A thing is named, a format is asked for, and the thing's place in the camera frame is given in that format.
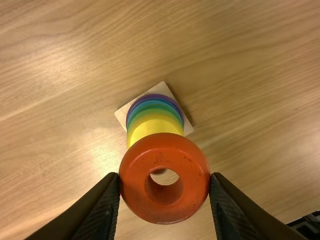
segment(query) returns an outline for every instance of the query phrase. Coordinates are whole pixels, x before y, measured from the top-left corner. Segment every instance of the wood grain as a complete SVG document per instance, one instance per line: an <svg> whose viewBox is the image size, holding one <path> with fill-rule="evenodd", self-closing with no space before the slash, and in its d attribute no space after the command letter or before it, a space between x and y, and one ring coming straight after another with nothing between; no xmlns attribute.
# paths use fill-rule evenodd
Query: wood grain
<svg viewBox="0 0 320 240"><path fill-rule="evenodd" d="M110 171L114 112L165 81L213 172L284 223L320 209L317 0L2 0L0 239L22 239ZM116 240L215 239L209 202Z"/></svg>

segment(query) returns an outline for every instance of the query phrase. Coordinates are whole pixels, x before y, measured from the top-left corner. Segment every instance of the wooden ring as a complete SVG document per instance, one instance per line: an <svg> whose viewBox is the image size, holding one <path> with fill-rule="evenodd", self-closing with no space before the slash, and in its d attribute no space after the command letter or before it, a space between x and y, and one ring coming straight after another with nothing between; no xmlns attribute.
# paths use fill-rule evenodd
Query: wooden ring
<svg viewBox="0 0 320 240"><path fill-rule="evenodd" d="M170 169L179 175L171 185L160 185L150 173ZM140 218L173 224L191 217L207 198L210 170L201 150L187 138L156 133L137 141L119 168L121 195Z"/></svg>

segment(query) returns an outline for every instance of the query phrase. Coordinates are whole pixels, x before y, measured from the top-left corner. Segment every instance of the stacking ring toy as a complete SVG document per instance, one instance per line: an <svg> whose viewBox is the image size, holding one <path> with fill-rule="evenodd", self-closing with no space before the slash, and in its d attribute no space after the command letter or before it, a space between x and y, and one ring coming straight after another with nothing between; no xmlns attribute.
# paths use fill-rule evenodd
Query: stacking ring toy
<svg viewBox="0 0 320 240"><path fill-rule="evenodd" d="M150 223L191 217L208 196L210 170L201 150L185 138L177 102L162 94L142 96L129 108L125 124L128 151L119 168L124 202ZM175 183L160 185L151 178L167 169L179 175Z"/></svg>

